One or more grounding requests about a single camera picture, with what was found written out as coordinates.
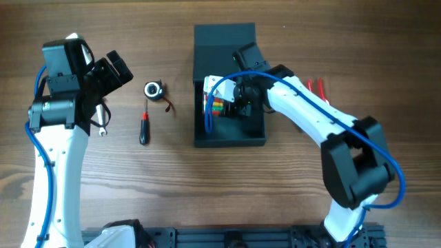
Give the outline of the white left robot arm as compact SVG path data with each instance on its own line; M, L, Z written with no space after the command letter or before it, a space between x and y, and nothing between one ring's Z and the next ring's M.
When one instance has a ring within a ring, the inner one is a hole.
M30 217L22 247L84 247L81 170L90 129L110 122L105 97L133 79L116 51L99 60L72 33L43 44L25 132L35 148Z

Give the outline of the small silver wrench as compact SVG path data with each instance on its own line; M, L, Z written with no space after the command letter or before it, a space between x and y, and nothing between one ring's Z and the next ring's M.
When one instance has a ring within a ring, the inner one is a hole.
M104 135L107 134L107 130L104 127L104 125L105 125L105 111L104 111L102 105L97 105L96 106L96 113L97 113L97 118L98 118L98 122L99 122L99 125L100 125L99 135L100 136L104 136Z

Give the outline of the black round tape measure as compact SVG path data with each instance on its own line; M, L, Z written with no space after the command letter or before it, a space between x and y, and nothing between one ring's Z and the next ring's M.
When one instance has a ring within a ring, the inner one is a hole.
M164 100L168 106L165 108L165 112L169 112L172 108L172 102L165 97L165 87L162 80L147 82L143 88L144 95L148 100L158 102Z

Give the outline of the red handled pliers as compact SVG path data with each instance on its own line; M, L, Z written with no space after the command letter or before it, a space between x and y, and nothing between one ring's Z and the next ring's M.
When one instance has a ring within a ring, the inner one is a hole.
M325 88L323 85L323 79L321 77L318 78L317 80L317 87L318 87L318 93L319 93L319 97L326 103L326 104L330 104L330 102L328 101L326 95L325 95ZM312 79L307 79L307 89L314 93L313 91L313 80Z

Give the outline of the orange black multicolour tool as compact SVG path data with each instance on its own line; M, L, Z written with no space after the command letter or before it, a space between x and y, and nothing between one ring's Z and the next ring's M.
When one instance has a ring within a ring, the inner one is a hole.
M203 113L205 113L205 108L208 102L208 94L204 94L203 99ZM221 116L225 112L226 103L224 100L219 98L214 98L214 102L212 103L212 114L214 116Z

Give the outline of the black storage box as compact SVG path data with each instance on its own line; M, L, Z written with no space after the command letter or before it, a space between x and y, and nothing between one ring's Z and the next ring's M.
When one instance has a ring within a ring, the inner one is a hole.
M249 116L215 116L213 132L205 132L206 76L227 76L242 70L264 72L270 68L256 42L254 23L201 24L194 26L194 146L257 147L267 140L264 113L248 107Z

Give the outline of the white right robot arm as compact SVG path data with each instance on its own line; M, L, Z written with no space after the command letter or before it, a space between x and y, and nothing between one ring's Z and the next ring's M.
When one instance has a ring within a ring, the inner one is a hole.
M394 208L404 197L404 175L381 125L330 106L285 66L269 67L255 43L234 51L233 60L239 71L223 82L237 84L238 100L286 116L319 146L322 179L332 198L323 227L334 244L350 247L369 210Z

